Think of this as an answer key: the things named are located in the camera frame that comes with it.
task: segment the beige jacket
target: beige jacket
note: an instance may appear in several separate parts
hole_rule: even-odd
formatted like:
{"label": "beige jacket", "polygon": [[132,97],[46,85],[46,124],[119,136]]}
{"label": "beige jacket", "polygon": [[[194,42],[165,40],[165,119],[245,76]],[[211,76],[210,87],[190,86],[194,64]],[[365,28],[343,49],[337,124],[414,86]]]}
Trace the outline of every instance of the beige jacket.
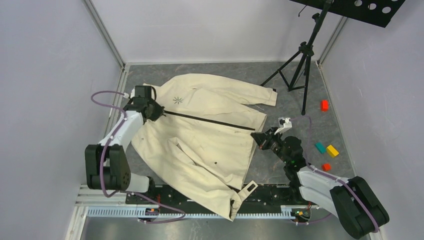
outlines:
{"label": "beige jacket", "polygon": [[131,143],[171,187],[212,212],[234,220],[253,181],[242,189],[256,148],[252,132],[266,114],[245,105],[275,106],[271,88],[209,74],[173,77],[154,86],[165,116],[147,121]]}

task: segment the orange block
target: orange block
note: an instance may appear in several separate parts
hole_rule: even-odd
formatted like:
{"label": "orange block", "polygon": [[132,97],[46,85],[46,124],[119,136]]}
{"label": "orange block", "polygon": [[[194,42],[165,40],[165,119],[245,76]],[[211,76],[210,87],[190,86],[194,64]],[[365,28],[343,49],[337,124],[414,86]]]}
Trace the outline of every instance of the orange block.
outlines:
{"label": "orange block", "polygon": [[321,101],[321,111],[327,112],[329,110],[329,101],[322,100]]}
{"label": "orange block", "polygon": [[321,169],[322,169],[324,172],[328,172],[328,171],[330,171],[330,170],[331,170],[331,165],[330,165],[330,163],[324,163],[323,165],[321,165]]}

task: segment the green block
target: green block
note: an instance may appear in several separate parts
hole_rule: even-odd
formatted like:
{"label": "green block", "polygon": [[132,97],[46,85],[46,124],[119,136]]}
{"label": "green block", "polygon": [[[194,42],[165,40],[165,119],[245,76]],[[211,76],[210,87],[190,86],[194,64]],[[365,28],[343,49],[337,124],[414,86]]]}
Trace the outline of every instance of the green block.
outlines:
{"label": "green block", "polygon": [[321,154],[323,154],[323,153],[325,153],[327,151],[326,148],[324,147],[324,145],[321,142],[315,143],[315,147],[316,147],[316,149],[318,149],[318,151]]}

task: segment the jacket zipper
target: jacket zipper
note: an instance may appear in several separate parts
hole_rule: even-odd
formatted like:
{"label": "jacket zipper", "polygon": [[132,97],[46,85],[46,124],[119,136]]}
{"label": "jacket zipper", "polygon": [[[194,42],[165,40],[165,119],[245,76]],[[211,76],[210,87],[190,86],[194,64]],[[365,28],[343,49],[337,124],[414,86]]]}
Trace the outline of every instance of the jacket zipper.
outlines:
{"label": "jacket zipper", "polygon": [[197,117],[197,116],[186,115],[186,114],[172,112],[172,111],[167,111],[167,110],[165,110],[164,112],[166,114],[171,114],[171,115],[175,115],[175,116],[179,116],[179,117],[183,117],[183,118],[194,119],[194,120],[199,120],[199,121],[203,121],[203,122],[224,125],[224,126],[228,126],[228,127],[237,128],[237,129],[244,129],[244,130],[255,131],[254,128],[247,127],[247,126],[240,126],[240,125],[235,125],[235,124],[226,123],[226,122],[222,122],[222,121],[215,121],[215,120],[210,120],[210,119],[206,119],[206,118],[201,118],[201,117]]}

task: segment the music stand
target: music stand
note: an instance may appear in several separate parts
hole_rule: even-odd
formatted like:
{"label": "music stand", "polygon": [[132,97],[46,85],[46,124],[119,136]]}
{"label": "music stand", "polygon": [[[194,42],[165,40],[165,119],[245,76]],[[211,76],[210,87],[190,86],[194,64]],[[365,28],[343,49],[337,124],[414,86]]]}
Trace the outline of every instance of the music stand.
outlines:
{"label": "music stand", "polygon": [[[405,0],[290,0],[296,3],[304,4],[317,9],[322,9],[321,13],[316,13],[312,16],[315,20],[315,27],[313,28],[312,35],[308,42],[302,42],[298,51],[290,57],[281,67],[279,67],[271,76],[268,77],[261,86],[267,84],[275,75],[280,74],[284,83],[287,85],[289,92],[297,89],[304,88],[303,104],[301,114],[306,113],[306,101],[308,95],[309,74],[311,68],[311,57],[314,55],[313,44],[318,32],[323,25],[324,19],[328,12],[341,15],[347,18],[359,20],[368,24],[376,25],[385,28],[389,24],[392,17],[405,2]],[[290,62],[292,62],[299,54],[302,54],[296,71],[290,81],[282,73]],[[305,84],[303,86],[295,87],[296,80],[305,64],[304,75]]]}

